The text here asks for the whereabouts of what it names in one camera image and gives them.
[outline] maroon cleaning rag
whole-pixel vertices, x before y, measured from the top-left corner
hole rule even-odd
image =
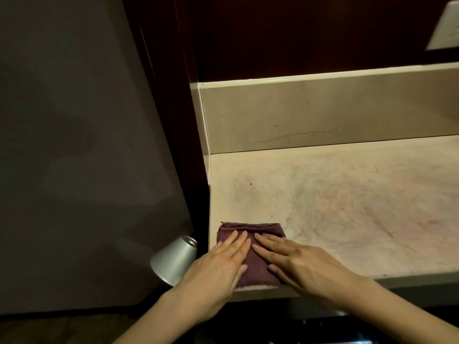
[[[252,243],[260,246],[260,244],[253,238],[255,233],[269,233],[279,237],[284,237],[284,230],[278,223],[262,223],[262,224],[249,224],[249,223],[231,223],[222,222],[222,225],[217,232],[217,242],[220,240],[224,242],[230,236],[232,231],[238,232],[247,231],[248,237]],[[261,258],[255,251],[250,248],[247,257],[244,260],[249,269],[240,278],[237,287],[244,287],[250,285],[272,285],[280,286],[280,280],[268,270],[268,263]]]

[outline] hand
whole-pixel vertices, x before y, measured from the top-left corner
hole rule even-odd
[[[349,311],[361,286],[372,279],[351,272],[323,248],[301,245],[270,234],[255,234],[265,248],[252,244],[253,250],[267,262],[268,269],[300,295],[313,295]]]
[[[194,261],[179,284],[169,292],[193,316],[196,323],[208,320],[231,298],[240,277],[247,270],[242,262],[250,249],[250,239],[243,231],[234,231],[207,254]]]

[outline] folded cloth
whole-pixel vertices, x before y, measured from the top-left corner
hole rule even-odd
[[[248,237],[251,239],[252,243],[258,246],[260,246],[260,244],[253,238],[255,233],[269,233],[279,237],[285,237],[284,230],[278,223],[249,224],[222,222],[217,232],[217,242],[220,240],[224,242],[234,230],[237,230],[239,233],[247,231]],[[238,288],[250,285],[280,285],[280,280],[277,276],[268,270],[268,263],[256,254],[252,247],[247,253],[247,257],[243,264],[247,264],[249,268],[240,278],[237,284]]]

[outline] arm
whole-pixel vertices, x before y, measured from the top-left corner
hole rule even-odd
[[[252,245],[269,269],[301,295],[313,295],[405,344],[459,343],[459,329],[351,272],[322,248],[272,235]]]
[[[244,231],[234,231],[196,260],[180,283],[163,294],[113,344],[170,344],[194,325],[208,320],[230,299],[247,265],[250,249]]]

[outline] electrical outlet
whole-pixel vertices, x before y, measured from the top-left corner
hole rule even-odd
[[[427,50],[459,47],[459,0],[448,2]]]

